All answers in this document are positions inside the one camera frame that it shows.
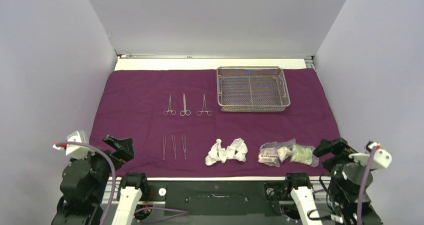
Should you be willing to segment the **metal spatula tool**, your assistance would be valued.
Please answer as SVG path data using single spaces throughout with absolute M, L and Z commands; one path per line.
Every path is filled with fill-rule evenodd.
M 162 160 L 166 159 L 167 136 L 162 136 Z

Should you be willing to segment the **green packet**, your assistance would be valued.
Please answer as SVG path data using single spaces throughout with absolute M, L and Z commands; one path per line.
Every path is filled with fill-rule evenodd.
M 319 158 L 313 154 L 315 149 L 313 146 L 303 146 L 295 143 L 291 148 L 290 162 L 308 165 L 313 168 L 317 167 Z

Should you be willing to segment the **white gauze piece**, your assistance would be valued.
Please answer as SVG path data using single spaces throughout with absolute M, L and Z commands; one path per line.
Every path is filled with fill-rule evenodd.
M 246 161 L 248 147 L 242 138 L 237 138 L 227 146 L 226 152 L 228 160 L 237 160 L 244 163 Z

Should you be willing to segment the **metal surgical scissors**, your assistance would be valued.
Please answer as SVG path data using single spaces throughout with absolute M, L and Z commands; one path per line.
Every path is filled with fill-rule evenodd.
M 183 93 L 183 109 L 180 111 L 179 114 L 182 117 L 184 117 L 184 116 L 190 116 L 191 115 L 191 111 L 188 110 L 188 108 L 187 108 L 187 100 L 186 100 L 185 93 Z

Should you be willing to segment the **metal forceps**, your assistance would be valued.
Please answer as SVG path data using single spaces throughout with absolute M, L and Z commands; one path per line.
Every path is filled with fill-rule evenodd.
M 169 95 L 169 99 L 168 99 L 168 107 L 167 110 L 165 110 L 163 112 L 164 116 L 175 116 L 176 115 L 176 111 L 174 109 L 172 109 L 172 95 Z
M 206 94 L 203 94 L 203 99 L 202 99 L 202 107 L 200 110 L 198 110 L 196 112 L 196 115 L 198 117 L 201 117 L 203 114 L 206 114 L 208 117 L 211 117 L 213 112 L 209 109 L 207 109 L 207 102 L 206 102 Z

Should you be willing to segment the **wire mesh instrument tray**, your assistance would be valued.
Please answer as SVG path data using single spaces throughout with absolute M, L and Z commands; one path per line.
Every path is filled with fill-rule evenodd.
M 282 112 L 291 105 L 286 76 L 278 66 L 221 66 L 216 84 L 223 112 Z

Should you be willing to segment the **pink packet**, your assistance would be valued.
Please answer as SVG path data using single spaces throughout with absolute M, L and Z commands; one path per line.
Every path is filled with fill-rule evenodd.
M 278 153 L 279 148 L 280 146 L 276 141 L 262 144 L 259 148 L 258 162 L 279 168 L 281 163 Z

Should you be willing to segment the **purple cloth wrap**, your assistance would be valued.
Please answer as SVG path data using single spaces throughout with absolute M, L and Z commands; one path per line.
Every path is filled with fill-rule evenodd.
M 108 78 L 97 109 L 89 142 L 104 150 L 102 139 L 132 138 L 135 157 L 117 171 L 145 173 L 148 178 L 197 177 L 279 177 L 287 173 L 305 172 L 317 176 L 325 172 L 284 161 L 280 167 L 258 162 L 260 146 L 267 142 L 295 139 L 303 146 L 318 146 L 322 139 L 340 137 L 324 89 L 313 69 L 284 71 L 291 104 L 277 113 L 223 112 L 217 102 L 217 78 L 214 70 L 118 70 Z M 186 96 L 189 116 L 180 116 Z M 212 116 L 197 116 L 206 97 Z M 169 95 L 175 115 L 164 116 Z M 163 160 L 163 136 L 167 136 Z M 172 138 L 176 137 L 174 158 Z M 186 136 L 186 159 L 182 147 Z M 235 139 L 247 145 L 246 161 L 227 159 L 211 166 L 205 158 L 217 139 L 227 149 Z

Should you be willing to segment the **metal tweezers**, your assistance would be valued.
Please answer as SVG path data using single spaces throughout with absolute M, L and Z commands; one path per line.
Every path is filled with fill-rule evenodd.
M 175 135 L 171 135 L 171 141 L 172 141 L 174 159 L 177 160 L 177 139 Z
M 181 144 L 182 144 L 182 150 L 183 150 L 183 157 L 186 160 L 187 159 L 187 139 L 186 135 L 181 135 Z

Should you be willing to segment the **white cotton balls bag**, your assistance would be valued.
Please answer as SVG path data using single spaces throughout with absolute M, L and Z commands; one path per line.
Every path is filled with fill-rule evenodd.
M 208 155 L 205 158 L 205 164 L 207 166 L 211 166 L 217 162 L 225 163 L 227 159 L 227 150 L 222 147 L 222 140 L 218 138 L 208 152 Z

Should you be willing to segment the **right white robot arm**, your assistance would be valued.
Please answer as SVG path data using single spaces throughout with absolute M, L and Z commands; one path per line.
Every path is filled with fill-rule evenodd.
M 366 152 L 358 152 L 339 138 L 322 139 L 313 155 L 320 158 L 327 154 L 333 157 L 322 162 L 330 178 L 325 185 L 318 178 L 326 199 L 329 214 L 313 216 L 318 212 L 315 193 L 306 173 L 289 173 L 283 184 L 283 194 L 294 201 L 300 220 L 304 225 L 322 225 L 333 221 L 338 225 L 381 225 L 382 219 L 371 205 L 366 189 L 373 182 L 372 171 L 387 169 L 392 163 L 392 154 L 380 143 L 369 141 Z

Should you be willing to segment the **white gauze bag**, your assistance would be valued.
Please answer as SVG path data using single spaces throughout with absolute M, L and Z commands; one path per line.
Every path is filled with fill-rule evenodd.
M 295 144 L 296 144 L 295 138 L 289 141 L 276 143 L 278 159 L 281 163 L 293 154 L 293 146 Z

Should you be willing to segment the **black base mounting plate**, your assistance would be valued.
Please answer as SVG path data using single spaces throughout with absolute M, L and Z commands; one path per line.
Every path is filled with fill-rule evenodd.
M 140 199 L 138 209 L 164 205 L 165 215 L 187 211 L 191 216 L 299 217 L 283 181 L 152 181 L 150 192 Z

